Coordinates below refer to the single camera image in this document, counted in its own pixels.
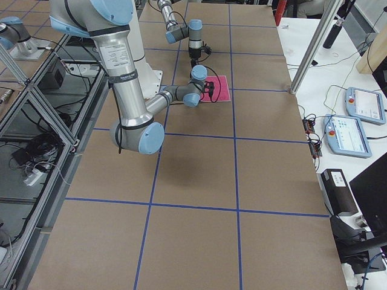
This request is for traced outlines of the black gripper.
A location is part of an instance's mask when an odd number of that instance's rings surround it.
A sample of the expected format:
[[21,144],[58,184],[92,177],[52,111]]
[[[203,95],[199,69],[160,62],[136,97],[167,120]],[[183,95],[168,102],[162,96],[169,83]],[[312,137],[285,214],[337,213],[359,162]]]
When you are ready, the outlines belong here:
[[198,59],[201,57],[201,48],[191,48],[189,47],[189,57],[191,68],[199,64]]

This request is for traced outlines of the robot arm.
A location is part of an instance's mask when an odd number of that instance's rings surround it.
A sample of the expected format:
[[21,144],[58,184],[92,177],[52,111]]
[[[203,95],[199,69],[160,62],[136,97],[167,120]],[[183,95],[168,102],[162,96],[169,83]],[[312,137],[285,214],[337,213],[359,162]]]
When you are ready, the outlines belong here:
[[137,43],[128,39],[137,20],[134,1],[50,1],[54,29],[95,43],[119,112],[110,130],[113,143],[141,154],[158,152],[163,144],[164,127],[154,120],[155,115],[175,101],[196,107],[207,78],[207,68],[197,62],[202,49],[201,20],[181,26],[173,17],[172,1],[158,1],[157,5],[167,26],[167,41],[188,38],[192,69],[187,85],[166,86],[145,100],[131,51]]
[[200,19],[192,19],[187,23],[184,17],[182,17],[183,23],[179,24],[174,16],[173,3],[175,1],[157,1],[158,8],[166,24],[166,39],[170,44],[174,44],[188,38],[190,65],[193,68],[199,64],[201,53],[204,50],[204,42],[202,40],[203,24]]

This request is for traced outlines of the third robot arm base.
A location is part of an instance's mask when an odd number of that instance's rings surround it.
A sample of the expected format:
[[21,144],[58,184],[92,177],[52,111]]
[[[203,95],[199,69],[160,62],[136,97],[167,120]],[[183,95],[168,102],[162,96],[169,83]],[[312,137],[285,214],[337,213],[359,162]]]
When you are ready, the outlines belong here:
[[44,53],[17,16],[1,19],[1,45],[15,60],[38,60]]

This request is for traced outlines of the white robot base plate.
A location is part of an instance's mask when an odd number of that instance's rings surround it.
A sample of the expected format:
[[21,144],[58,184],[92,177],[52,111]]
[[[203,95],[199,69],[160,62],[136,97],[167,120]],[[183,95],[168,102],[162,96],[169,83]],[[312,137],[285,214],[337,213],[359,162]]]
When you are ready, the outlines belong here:
[[141,90],[145,99],[153,98],[160,91],[163,72],[152,70],[141,80]]

